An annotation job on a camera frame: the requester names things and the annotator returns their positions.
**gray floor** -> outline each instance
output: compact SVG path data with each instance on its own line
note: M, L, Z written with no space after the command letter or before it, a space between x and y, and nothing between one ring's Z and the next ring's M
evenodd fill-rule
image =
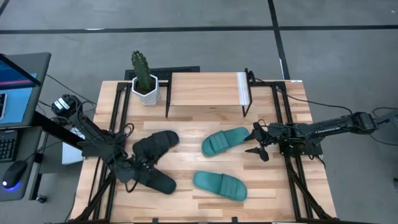
M275 8L281 26L398 24L396 1L275 0ZM260 0L10 0L0 17L0 29L271 24L267 1ZM281 35L291 79L304 81L310 100L367 112L398 106L398 30L283 31ZM151 67L199 65L209 72L249 67L259 78L282 78L273 31L0 35L2 53L52 53L49 74L92 100L97 99L103 80L120 80L124 70L131 69L130 54L135 49L147 55ZM40 99L51 103L65 92L46 79ZM345 113L316 105L311 109L314 121ZM398 143L396 131L389 130L382 128L375 137ZM398 148L354 134L329 137L322 145L338 216L396 223L398 193L392 178L398 177ZM0 223L63 221L79 168L44 176L40 193L49 197L46 204L26 198L0 203Z

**black cable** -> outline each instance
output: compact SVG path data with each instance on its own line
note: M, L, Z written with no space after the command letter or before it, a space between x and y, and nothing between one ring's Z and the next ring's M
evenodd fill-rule
M50 77L52 80L56 81L56 82L57 82L58 84L60 84L61 86L65 87L67 90L71 91L72 93L74 93L74 94L76 94L76 95L82 97L82 98L85 99L86 101L89 101L89 102L91 102L91 103L97 105L97 104L94 103L93 101L91 101L91 100L85 98L84 96L80 95L79 93L77 93L77 92L71 90L69 87L67 87L66 85L62 84L60 81L56 80L56 79L55 79L54 77L52 77L51 75L47 74L47 76Z
M265 83L265 81L263 81L263 80L261 80L259 78L256 78L256 80L259 80L260 82L264 82ZM301 102L307 102L307 103L313 103L313 104L320 105L320 106L341 108L341 109L349 111L350 114L353 114L353 112L350 109L348 109L347 107L345 107L345 106L328 105L328 104L325 104L325 103L317 103L317 102L310 101L310 100L300 100L300 99L294 98L293 96L288 95L287 93L284 93L282 90L278 90L277 89L277 91L282 93L282 94L286 94L286 96L288 96L289 98L294 99L294 100L298 100L298 101L301 101Z
M374 115L375 117L378 118L379 116L376 114L376 111L377 111L377 110L381 110L381 109L398 110L398 108L379 107L379 108L374 108L374 109L372 110L373 115Z
M42 110L44 116L47 116L47 114L45 113L45 111L43 110L43 108L42 108L40 105L37 105L37 106L40 108L40 110Z
M84 113L86 113L86 112L89 112L89 111L92 111L92 110L95 110L95 106L94 107L92 107L92 109L88 109L88 110L86 110L86 111L83 111Z
M321 157L319 157L318 155L315 155L315 158L317 158L319 161L321 161L321 163L323 164L323 166L324 166L325 169L326 169L325 161L323 161L323 159L321 159Z
M70 208L70 211L69 211L69 213L68 213L67 217L65 218L65 221L63 221L63 222L67 222L67 221L68 221L68 219L69 219L69 216L70 216L70 214L72 213L73 206L75 205L75 200L76 200L76 193L73 195L72 207Z
M377 142L379 142L379 143L383 143L383 144L386 144L386 145L389 145L389 146L398 146L398 144L387 143L387 142L384 142L384 141L377 140L377 139L375 139L371 134L370 134L370 137L371 137L373 140L375 140L375 141L377 141Z
M93 136L93 134L91 134L91 133L85 128L85 126L81 123L81 121L80 121L80 116L79 116L79 113L81 113L81 109L80 109L80 108L81 108L85 103L91 103L91 102L89 102L89 101L84 101L84 102L83 102L81 105L79 105L78 108L76 109L76 112L78 113L77 121L79 122L80 126L81 126L82 128L84 128L84 129L87 131L87 133L89 133L89 134L91 135L92 138L94 138L94 141L98 141L100 144L110 144L110 145L112 145L113 147L116 147L117 149L119 149L119 151L123 154L124 157L127 157L128 154L125 152L124 148L122 148L121 146L118 146L117 143L126 140L126 139L131 135L131 133L132 133L133 130L134 130L134 125L133 125L132 123L126 124L125 127L124 127L123 129L120 129L119 132L117 132L117 133L115 134L115 136L114 136L114 141L113 141L113 142L109 142L109 143L108 143L108 142L105 141L105 139L102 139L103 141L99 141L99 140L98 140L98 137L101 137L101 136L100 136L99 134L98 134L97 136ZM129 128L129 129L130 129L128 133L125 133L125 132L124 132L125 128ZM94 145L94 147L97 147L97 146L95 145L95 143L94 143L90 138L87 138L87 139L92 143L92 145ZM115 164L116 164L120 169L130 169L130 168L132 167L132 164L129 164L128 167L124 167L123 165L121 165L121 164L116 160L114 154L113 154L113 160L114 160Z
M48 105L48 104L44 103L44 102L43 102L43 101L41 101L41 100L39 100L39 103L43 104L44 106L48 106L49 108L51 108L51 106L50 106L50 105Z
M127 188L127 183L125 183L124 186L126 187L126 192L127 192L127 193L131 193L131 192L136 188L137 184L138 184L138 179L136 180L136 182L134 183L134 185L131 187L131 189L128 189L128 188Z
M43 151L44 149L46 149L46 148L48 148L48 147L51 147L51 146L53 146L53 145L56 145L56 144L58 144L58 143L61 143L61 142L62 142L62 141L57 141L56 143L53 143L53 144L51 144L51 145L49 145L49 146L47 146L47 147L42 147L42 148L36 150L36 151L33 152L30 156L28 156L26 159L24 159L24 161L28 160L31 156L36 155L36 153L38 153L38 152L40 152L40 151Z

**keyboard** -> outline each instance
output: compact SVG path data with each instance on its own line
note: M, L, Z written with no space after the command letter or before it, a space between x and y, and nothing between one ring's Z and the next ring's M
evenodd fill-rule
M0 131L0 162L17 158L17 130Z
M158 80L169 80L170 75L173 72L200 72L199 66L191 66L191 67L175 67L175 68L152 68L149 69L150 74L157 77ZM136 77L136 73L134 70L126 70L126 74L124 74L125 80L132 80Z

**keyboard on table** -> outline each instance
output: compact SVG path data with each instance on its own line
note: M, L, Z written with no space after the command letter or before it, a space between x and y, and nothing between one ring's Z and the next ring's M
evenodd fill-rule
M17 131L0 131L0 162L15 161L17 157Z

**wooden table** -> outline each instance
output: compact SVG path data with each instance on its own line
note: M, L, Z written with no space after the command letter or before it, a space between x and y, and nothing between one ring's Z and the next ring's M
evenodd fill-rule
M171 106L247 106L244 72L174 73Z
M102 84L94 117L100 128L109 127L117 83ZM289 95L306 99L303 83L286 81L286 86ZM240 222L295 220L285 162L278 146L267 147L268 162L262 162L257 154L244 152L258 146L255 140L215 157L206 158L201 153L202 141L219 130L244 126L251 131L252 123L258 119L264 119L267 123L277 122L271 88L251 88L253 103L245 118L237 106L174 106L170 107L169 117L165 118L166 88L160 90L161 99L155 106L143 106L139 98L131 94L127 122L134 123L136 128L127 140L126 151L131 154L132 145L151 133L167 129L177 132L180 143L171 148L157 165L159 170L175 179L177 189L172 195L164 195L138 184L135 191L129 194L124 185L117 182L111 222L151 222L152 218L159 218L160 222L230 222L231 217L238 217ZM284 111L282 97L279 99ZM295 122L312 122L307 103L289 101ZM117 121L120 120L122 106L121 100ZM71 218L77 217L87 206L96 160L92 157L83 163ZM304 156L302 160L309 191L329 215L335 216L323 164ZM225 173L241 179L248 188L248 198L244 202L233 202L197 189L192 184L196 170ZM302 196L299 190L297 192L304 217ZM106 192L100 218L104 217L107 196Z

